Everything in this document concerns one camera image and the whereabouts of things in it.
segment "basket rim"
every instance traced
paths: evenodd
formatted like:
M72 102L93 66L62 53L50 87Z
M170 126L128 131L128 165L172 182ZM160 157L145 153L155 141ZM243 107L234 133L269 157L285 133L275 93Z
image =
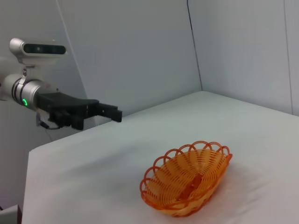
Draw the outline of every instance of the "basket rim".
M195 145L197 145L197 144L205 144L205 146L204 146L203 148L201 148L201 149L197 149L197 148L195 147ZM212 148L212 145L216 145L216 146L218 146L219 149L218 149L218 150L214 150L214 149ZM187 152L182 152L182 149L184 149L184 148L186 148L186 147L189 147L188 151L187 151ZM156 166L156 163L157 163L160 159L163 159L163 165L164 165L164 164L165 164L166 162L168 162L169 160L175 158L179 153L180 153L180 154L186 154L186 153L190 152L192 149L195 150L195 151L199 151L199 150L201 151L201 150L205 150L205 149L207 149L207 148L209 148L209 150L214 151L214 152L216 152L216 153L221 153L222 156L225 157L225 161L224 161L224 162L226 162L225 167L223 168L222 172L221 172L221 173L219 174L219 176L214 180L213 184L212 184L209 188L207 188L206 190L204 190L203 192L201 192L200 194L198 194L197 196L195 196L195 197L192 198L192 199L181 200L181 201L178 201L178 202L174 202L174 203L168 204L168 205L166 205L166 206L161 206L161 205L156 204L156 203L153 203L152 201L150 201L149 199L147 199L147 197L146 197L146 195L145 195L145 193L147 192L147 190L146 190L146 189L147 189L147 183L146 183L146 181L152 181L152 178L148 178L148 177L147 177L147 174L148 174L151 170L153 170L154 175L155 175L156 170L159 170L159 169L161 168L161 167L159 167L159 166ZM173 156L173 157L169 157L168 154L171 153L171 152L176 152L175 156ZM229 152L229 148L228 148L227 146L222 146L222 145L219 144L218 142L209 142L209 143L208 143L208 142L205 142L205 141L196 141L196 142L192 143L191 145L190 145L190 144L183 145L183 146L180 147L179 149L175 149L175 148L174 148L174 149L171 149L171 150L167 151L167 152L165 153L164 156L160 156L160 157L158 157L158 158L154 161L153 166L150 167L149 169L147 169L147 171L145 172L144 177L143 177L143 180L140 182L140 193L141 193L141 198L143 199L143 201L144 201L147 205L149 205L149 206L155 208L156 210L181 210L181 209L184 209L184 208L186 208L186 207L188 206L188 204L189 204L190 202L200 200L205 194L207 194L210 190L212 190L212 189L215 187L215 185L216 185L216 183L218 182L218 180L219 180L220 178L222 178L222 176L225 174L226 169L227 169L227 167L228 167L228 165L229 165L229 161L231 160L232 157L233 157L233 155ZM183 208L173 208L173 206L176 206L176 205L179 205L179 204L185 204L185 206L184 206Z

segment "orange basket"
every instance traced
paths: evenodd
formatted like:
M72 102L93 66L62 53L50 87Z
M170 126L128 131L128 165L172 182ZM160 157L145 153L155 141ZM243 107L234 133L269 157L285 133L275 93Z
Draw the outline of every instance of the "orange basket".
M189 216L209 201L232 156L227 146L217 142L197 141L169 150L145 172L140 183L141 198L162 213L173 217ZM157 166L158 162L163 162L162 166Z

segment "white tabletop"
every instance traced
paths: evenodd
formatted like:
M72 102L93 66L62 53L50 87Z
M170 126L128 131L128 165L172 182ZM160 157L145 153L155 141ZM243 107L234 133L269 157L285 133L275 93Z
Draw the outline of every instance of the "white tabletop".
M298 224L299 118L197 92L34 149L23 224ZM197 140L234 155L199 212L147 206L139 183L153 161Z

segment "black wire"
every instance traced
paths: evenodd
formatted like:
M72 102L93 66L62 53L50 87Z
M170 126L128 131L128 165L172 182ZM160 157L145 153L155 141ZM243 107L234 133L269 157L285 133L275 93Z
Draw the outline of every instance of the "black wire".
M47 130L57 130L62 128L61 126L58 127L50 127L49 125L47 125L45 122L41 121L39 122L39 125L42 126L43 128L47 129Z
M189 0L187 0L187 9L188 9L188 16L189 16L190 27L191 27L191 30L193 30L191 16L190 16L190 10L189 10Z
M201 90L203 91L204 89L202 87L201 75L200 75L200 70L199 70L199 62L198 62L198 56L197 56L197 51L196 51L196 45L195 45L195 39L194 39L194 33L193 33L193 26L192 26L192 21L191 21L191 14L190 14L190 9L189 9L189 0L187 0L187 9L188 9L188 16L189 16L191 33L192 33L193 47L194 47L195 57L196 57L197 70L198 70L198 74L199 74L200 87L201 87Z

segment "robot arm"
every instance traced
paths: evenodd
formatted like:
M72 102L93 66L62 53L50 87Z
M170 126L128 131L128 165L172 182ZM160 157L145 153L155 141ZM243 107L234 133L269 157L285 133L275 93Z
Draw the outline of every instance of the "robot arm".
M23 74L8 74L2 77L1 95L33 111L43 110L50 116L57 128L71 126L83 130L84 119L94 116L110 118L121 122L122 111L117 106L101 104L95 99L78 99L61 93L44 82L39 72L43 65L55 64L58 58L67 55L65 46L55 41L40 42L14 38L10 51L24 65Z

